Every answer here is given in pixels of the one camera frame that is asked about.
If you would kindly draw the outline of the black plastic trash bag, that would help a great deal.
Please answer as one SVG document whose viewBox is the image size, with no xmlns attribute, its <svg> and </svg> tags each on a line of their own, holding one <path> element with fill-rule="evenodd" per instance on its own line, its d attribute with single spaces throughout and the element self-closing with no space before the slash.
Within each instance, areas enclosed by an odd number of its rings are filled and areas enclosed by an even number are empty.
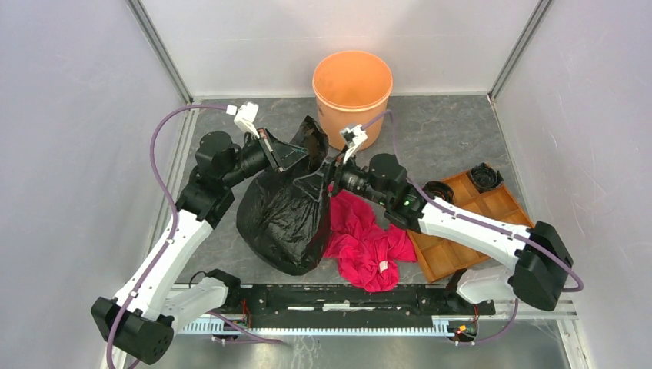
<svg viewBox="0 0 652 369">
<path fill-rule="evenodd" d="M 264 171 L 249 184 L 238 206 L 236 228 L 249 248 L 273 268 L 289 275 L 307 274 L 324 256 L 330 237 L 330 199 L 317 201 L 294 180 L 318 170 L 328 153 L 328 137 L 305 116 L 290 143 L 308 150 L 287 171 Z"/>
</svg>

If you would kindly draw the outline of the orange plastic trash bin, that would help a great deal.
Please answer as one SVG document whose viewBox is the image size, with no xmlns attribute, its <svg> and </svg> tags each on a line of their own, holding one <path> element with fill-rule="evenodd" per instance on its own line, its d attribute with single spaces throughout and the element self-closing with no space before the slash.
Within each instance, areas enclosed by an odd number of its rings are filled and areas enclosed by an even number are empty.
<svg viewBox="0 0 652 369">
<path fill-rule="evenodd" d="M 312 77 L 318 122 L 335 149 L 345 146 L 340 130 L 365 125 L 386 110 L 393 88 L 389 66 L 363 51 L 329 55 L 319 62 Z"/>
</svg>

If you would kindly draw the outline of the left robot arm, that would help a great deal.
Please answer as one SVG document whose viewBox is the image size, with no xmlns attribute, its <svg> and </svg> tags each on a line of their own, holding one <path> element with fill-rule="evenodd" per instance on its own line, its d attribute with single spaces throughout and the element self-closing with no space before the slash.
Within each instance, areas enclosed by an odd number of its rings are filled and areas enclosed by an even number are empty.
<svg viewBox="0 0 652 369">
<path fill-rule="evenodd" d="M 232 188 L 261 171 L 283 173 L 308 157 L 308 150 L 275 138 L 264 128 L 236 145 L 224 131 L 206 134 L 195 154 L 191 178 L 172 204 L 171 220 L 150 254 L 112 298 L 99 297 L 91 315 L 106 340 L 138 363 L 154 364 L 178 331 L 218 308 L 232 313 L 241 292 L 208 276 L 170 298 L 177 277 L 198 246 L 217 227 L 235 197 Z"/>
</svg>

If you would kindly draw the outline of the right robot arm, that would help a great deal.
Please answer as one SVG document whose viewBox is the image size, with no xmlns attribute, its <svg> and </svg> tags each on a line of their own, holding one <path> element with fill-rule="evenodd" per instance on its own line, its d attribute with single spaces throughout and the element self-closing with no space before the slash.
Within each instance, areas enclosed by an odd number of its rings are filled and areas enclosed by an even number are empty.
<svg viewBox="0 0 652 369">
<path fill-rule="evenodd" d="M 555 227 L 542 221 L 532 228 L 496 221 L 430 198 L 411 183 L 393 154 L 375 155 L 368 168 L 344 155 L 327 158 L 294 185 L 313 199 L 326 190 L 349 191 L 381 205 L 386 219 L 401 229 L 454 241 L 498 261 L 494 268 L 462 272 L 444 292 L 444 304 L 455 314 L 484 301 L 514 299 L 552 311 L 563 293 L 584 289 Z"/>
</svg>

